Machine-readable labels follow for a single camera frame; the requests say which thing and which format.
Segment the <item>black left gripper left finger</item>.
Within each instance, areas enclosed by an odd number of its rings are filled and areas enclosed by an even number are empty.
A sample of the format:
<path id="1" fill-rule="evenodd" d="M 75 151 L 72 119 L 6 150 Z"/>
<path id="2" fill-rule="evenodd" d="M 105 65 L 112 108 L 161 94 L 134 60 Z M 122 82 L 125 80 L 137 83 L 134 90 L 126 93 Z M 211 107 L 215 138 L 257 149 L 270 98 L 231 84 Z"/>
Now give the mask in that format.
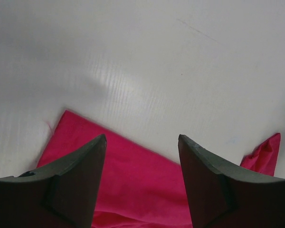
<path id="1" fill-rule="evenodd" d="M 0 228 L 89 228 L 106 137 L 18 177 L 0 178 Z"/>

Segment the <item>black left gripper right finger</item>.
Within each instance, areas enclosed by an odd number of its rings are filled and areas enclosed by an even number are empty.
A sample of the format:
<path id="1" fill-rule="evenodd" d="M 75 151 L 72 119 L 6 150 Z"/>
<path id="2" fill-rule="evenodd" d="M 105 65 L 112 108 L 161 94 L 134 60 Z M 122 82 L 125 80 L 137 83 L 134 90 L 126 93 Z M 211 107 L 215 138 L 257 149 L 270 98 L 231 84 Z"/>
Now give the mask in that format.
<path id="1" fill-rule="evenodd" d="M 178 150 L 195 228 L 285 228 L 285 179 L 242 168 L 185 135 Z"/>

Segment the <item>crimson pink t shirt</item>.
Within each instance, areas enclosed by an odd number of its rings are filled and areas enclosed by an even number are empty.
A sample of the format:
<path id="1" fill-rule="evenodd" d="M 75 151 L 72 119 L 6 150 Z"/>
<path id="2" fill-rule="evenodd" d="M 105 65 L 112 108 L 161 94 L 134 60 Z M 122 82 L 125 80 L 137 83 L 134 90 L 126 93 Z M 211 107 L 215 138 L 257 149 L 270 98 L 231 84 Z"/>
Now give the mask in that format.
<path id="1" fill-rule="evenodd" d="M 64 111 L 45 148 L 42 167 L 106 137 L 94 228 L 194 228 L 181 164 L 145 149 L 71 111 Z M 274 176 L 280 134 L 248 156 L 242 168 Z"/>

